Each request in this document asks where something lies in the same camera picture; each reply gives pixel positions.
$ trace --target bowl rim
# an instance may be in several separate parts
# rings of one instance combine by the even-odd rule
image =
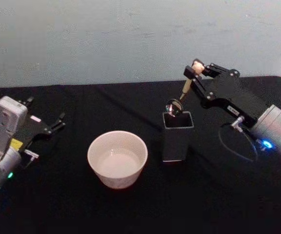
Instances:
[[[100,138],[104,137],[105,135],[110,135],[110,134],[113,134],[113,133],[124,133],[124,134],[127,134],[127,135],[130,135],[130,136],[133,136],[133,137],[136,137],[140,142],[141,144],[144,146],[145,148],[145,160],[143,161],[143,163],[141,164],[141,166],[137,169],[137,171],[133,172],[132,174],[129,174],[125,177],[109,177],[109,176],[106,176],[106,175],[103,175],[101,174],[98,170],[96,170],[96,168],[93,166],[92,162],[91,162],[91,157],[89,157],[90,155],[90,150],[93,146],[93,144],[98,141]],[[127,131],[110,131],[110,132],[106,132],[104,134],[101,134],[100,136],[98,136],[95,140],[92,141],[92,143],[90,144],[89,148],[88,148],[88,151],[87,151],[87,160],[88,160],[88,164],[90,165],[90,167],[93,169],[93,171],[105,178],[111,178],[111,179],[123,179],[123,178],[128,178],[136,173],[138,173],[140,170],[143,169],[143,167],[145,166],[146,162],[147,162],[147,159],[148,159],[148,149],[147,149],[147,146],[145,144],[145,142],[143,141],[143,139],[141,139],[139,136],[137,136],[136,134],[134,133],[131,133],[131,132],[127,132]]]

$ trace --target sticker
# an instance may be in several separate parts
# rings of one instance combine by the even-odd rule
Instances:
[[[231,106],[228,106],[227,109],[232,112],[233,114],[235,114],[236,116],[239,116],[240,112],[238,112],[236,109],[234,109]]]
[[[10,142],[10,146],[13,147],[15,150],[19,150],[20,147],[23,145],[23,143],[21,141],[18,141],[16,139],[12,139]]]
[[[41,122],[41,119],[38,118],[38,117],[35,117],[35,116],[31,116],[30,117],[31,119],[35,120],[36,122],[40,123]]]

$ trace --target black tablecloth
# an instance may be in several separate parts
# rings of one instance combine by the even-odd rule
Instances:
[[[258,160],[249,162],[226,150],[218,130],[233,118],[223,110],[205,110],[189,94],[185,108],[195,124],[189,154],[185,162],[162,163],[162,112],[169,98],[178,97],[183,84],[0,88],[0,98],[34,96],[30,113],[43,121],[51,123],[64,111],[67,123],[50,141],[32,145],[40,154],[38,162],[15,174],[0,190],[0,232],[38,233],[67,230],[67,226],[74,230],[88,225],[90,218],[115,217],[125,220],[125,225],[114,224],[123,233],[137,233],[145,229],[144,224],[127,220],[158,217],[168,220],[159,225],[159,232],[192,231],[196,225],[207,232],[226,220],[228,224],[245,220],[252,227],[264,224],[263,232],[278,233],[281,158],[273,151],[259,152]],[[281,108],[280,77],[242,78],[242,84]],[[87,163],[90,143],[112,130],[137,134],[149,151],[137,182],[122,191],[105,187]],[[232,132],[224,137],[242,155],[254,158],[246,139]]]

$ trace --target blue led light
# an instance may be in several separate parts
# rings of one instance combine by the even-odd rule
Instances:
[[[265,147],[267,147],[268,149],[271,149],[271,148],[272,148],[272,144],[271,144],[269,141],[264,140],[264,141],[262,142],[262,144],[263,144]]]

